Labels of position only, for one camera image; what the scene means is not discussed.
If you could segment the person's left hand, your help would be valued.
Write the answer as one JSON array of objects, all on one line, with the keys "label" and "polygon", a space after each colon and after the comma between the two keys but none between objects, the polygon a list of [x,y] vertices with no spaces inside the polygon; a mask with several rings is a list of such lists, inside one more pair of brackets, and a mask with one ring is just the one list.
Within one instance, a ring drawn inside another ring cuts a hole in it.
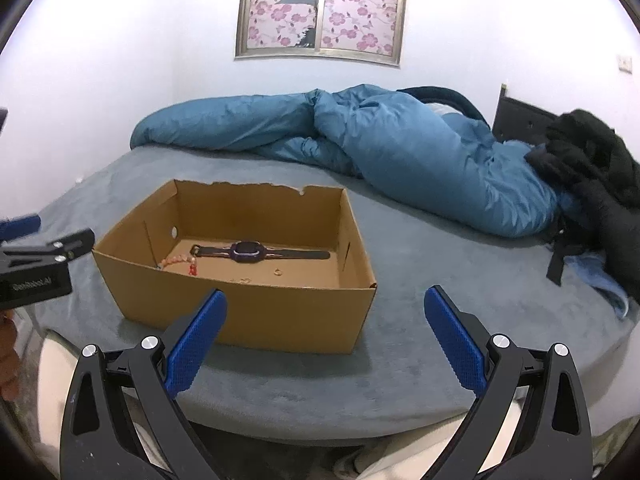
[{"label": "person's left hand", "polygon": [[0,390],[3,400],[14,401],[20,392],[21,359],[15,351],[17,329],[11,311],[1,313]]}]

